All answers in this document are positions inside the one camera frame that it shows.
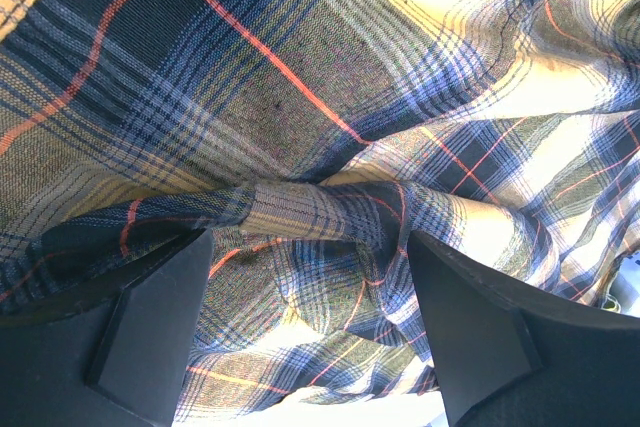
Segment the yellow plaid flannel shirt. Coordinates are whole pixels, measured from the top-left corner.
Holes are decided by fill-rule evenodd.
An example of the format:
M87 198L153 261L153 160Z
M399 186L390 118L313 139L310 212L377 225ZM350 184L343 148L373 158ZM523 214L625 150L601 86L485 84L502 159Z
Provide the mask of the yellow plaid flannel shirt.
M198 229L179 426L435 391L415 230L608 303L639 0L1 0L2 313Z

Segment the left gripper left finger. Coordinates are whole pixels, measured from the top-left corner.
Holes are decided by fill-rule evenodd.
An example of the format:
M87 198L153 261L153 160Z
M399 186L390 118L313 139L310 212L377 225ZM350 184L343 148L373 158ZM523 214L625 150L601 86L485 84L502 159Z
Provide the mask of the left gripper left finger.
M171 425L212 255L200 230L2 316L2 425Z

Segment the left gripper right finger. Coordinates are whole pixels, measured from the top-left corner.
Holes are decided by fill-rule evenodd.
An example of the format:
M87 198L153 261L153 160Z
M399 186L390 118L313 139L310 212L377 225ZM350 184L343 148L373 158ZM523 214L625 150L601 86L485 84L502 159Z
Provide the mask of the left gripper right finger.
M424 232L407 252L449 425L638 425L638 319L547 293Z

